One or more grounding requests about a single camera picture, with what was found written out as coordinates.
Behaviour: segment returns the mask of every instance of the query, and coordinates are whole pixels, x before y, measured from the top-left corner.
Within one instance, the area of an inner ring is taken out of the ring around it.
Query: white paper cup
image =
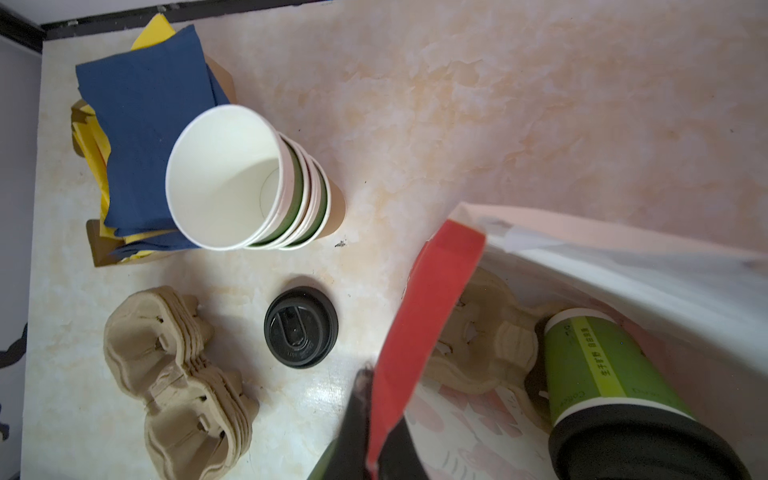
[[[294,165],[270,123],[241,105],[198,115],[168,159],[165,194],[181,233],[208,250],[267,237],[289,210]]]
[[[296,227],[293,233],[290,234],[283,242],[274,245],[273,248],[285,247],[301,238],[301,236],[304,235],[312,226],[312,223],[316,218],[317,212],[320,208],[320,198],[322,196],[322,188],[320,188],[320,185],[323,182],[323,177],[315,167],[314,162],[310,160],[311,156],[309,156],[304,148],[295,141],[292,141],[292,145],[295,145],[299,148],[303,158],[306,160],[307,170],[310,173],[310,201],[307,205],[306,213],[304,214],[298,227]]]
[[[275,248],[277,245],[282,244],[288,237],[291,236],[296,228],[301,223],[301,220],[306,215],[307,207],[310,204],[310,171],[308,168],[307,160],[304,158],[301,150],[297,145],[293,143],[288,137],[280,134],[283,141],[288,144],[291,154],[295,155],[294,163],[298,164],[295,175],[295,190],[294,198],[291,204],[291,209],[283,220],[283,224],[278,227],[276,233],[272,233],[271,237],[267,237],[260,243],[252,243],[246,245],[244,248],[247,250],[268,250]]]
[[[308,243],[312,242],[312,240],[315,240],[320,235],[320,232],[323,231],[323,228],[326,226],[326,223],[328,222],[328,218],[330,217],[330,212],[331,212],[330,180],[328,179],[326,172],[323,170],[323,167],[321,167],[320,164],[317,163],[317,160],[315,160],[314,157],[312,157],[311,155],[310,155],[310,160],[313,162],[314,167],[317,169],[317,171],[320,173],[320,176],[323,179],[323,182],[320,184],[322,189],[321,197],[320,197],[320,205],[318,207],[317,214],[313,222],[311,223],[308,231],[306,231],[304,235],[299,237],[299,239],[296,240],[296,242],[286,245],[284,247],[281,247],[280,248],[281,250],[296,250],[306,246]]]

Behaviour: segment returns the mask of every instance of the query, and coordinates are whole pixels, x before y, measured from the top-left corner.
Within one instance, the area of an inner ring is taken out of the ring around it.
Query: black trim
[[[600,405],[566,415],[549,435],[549,455],[564,480],[751,478],[730,445],[706,426],[638,405]]]
[[[323,0],[199,0],[137,8],[124,12],[107,13],[92,17],[77,18],[65,22],[41,25],[46,40],[81,37],[108,31],[125,30],[145,26],[157,13],[162,13],[169,22],[187,22],[206,17],[218,17],[232,13],[265,10],[267,8],[302,5]]]
[[[0,5],[0,35],[31,50],[43,51],[45,32],[6,10],[2,5]]]

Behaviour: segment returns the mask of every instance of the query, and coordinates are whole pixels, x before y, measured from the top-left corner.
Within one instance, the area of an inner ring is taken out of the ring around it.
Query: shopping bag
[[[521,377],[540,363],[535,349],[515,352],[506,383],[478,371],[452,377],[464,392],[434,380],[442,371],[435,359],[458,348],[439,342],[446,320],[482,270],[519,303],[528,329],[511,338],[520,344],[559,310],[589,307],[615,318],[695,418],[733,447],[753,478],[768,478],[760,404],[768,398],[766,265],[765,253],[543,210],[460,204],[416,259],[376,364],[368,471],[377,476],[390,433],[405,423],[433,480],[557,478],[540,405],[546,392],[537,397]]]

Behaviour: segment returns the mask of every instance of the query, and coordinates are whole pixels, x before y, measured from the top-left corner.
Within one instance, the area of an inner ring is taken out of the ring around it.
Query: paper cup
[[[313,219],[313,222],[310,225],[310,228],[308,229],[308,231],[306,231],[304,235],[299,237],[299,239],[296,242],[291,243],[290,245],[281,247],[280,248],[281,250],[296,250],[298,248],[306,246],[312,240],[315,240],[323,231],[323,228],[326,226],[326,223],[328,223],[328,219],[330,217],[331,206],[332,206],[330,180],[328,179],[326,172],[323,170],[323,167],[321,167],[320,164],[317,163],[317,160],[315,160],[311,155],[310,155],[310,160],[313,162],[314,167],[317,169],[317,171],[320,173],[320,176],[323,178],[323,182],[320,184],[320,187],[321,187],[320,206],[317,211],[317,215]]]
[[[323,177],[320,175],[320,172],[317,170],[317,168],[315,168],[314,162],[310,160],[309,154],[301,147],[301,145],[296,142],[293,142],[292,145],[295,145],[299,148],[303,158],[306,160],[307,170],[310,173],[310,202],[309,205],[307,205],[306,213],[304,214],[304,217],[300,221],[298,227],[296,227],[293,233],[290,234],[282,243],[275,245],[273,248],[285,247],[297,241],[310,229],[320,209],[320,197],[322,189],[319,188],[319,186],[323,183]]]
[[[331,233],[337,231],[346,217],[346,202],[341,190],[333,183],[333,180],[328,179],[328,183],[331,185],[331,198],[333,198],[333,204],[329,207],[328,221],[323,230],[320,231],[320,235],[317,238],[328,237]]]
[[[240,105],[198,115],[168,159],[165,194],[179,230],[208,250],[272,234],[294,198],[295,167],[272,125]]]
[[[291,208],[286,215],[283,223],[264,241],[252,243],[246,246],[248,250],[266,250],[282,244],[288,237],[296,231],[301,220],[306,215],[307,207],[310,204],[310,171],[307,160],[301,153],[301,150],[292,146],[292,140],[280,134],[281,138],[288,144],[288,149],[296,164],[294,197]]]
[[[547,322],[544,344],[558,478],[750,477],[608,315],[560,312]]]

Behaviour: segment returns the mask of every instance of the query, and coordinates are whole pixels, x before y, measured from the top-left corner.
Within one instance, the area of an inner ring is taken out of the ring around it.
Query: red strap
[[[373,375],[366,466],[374,480],[384,441],[402,418],[484,247],[482,233],[447,220],[416,259]]]

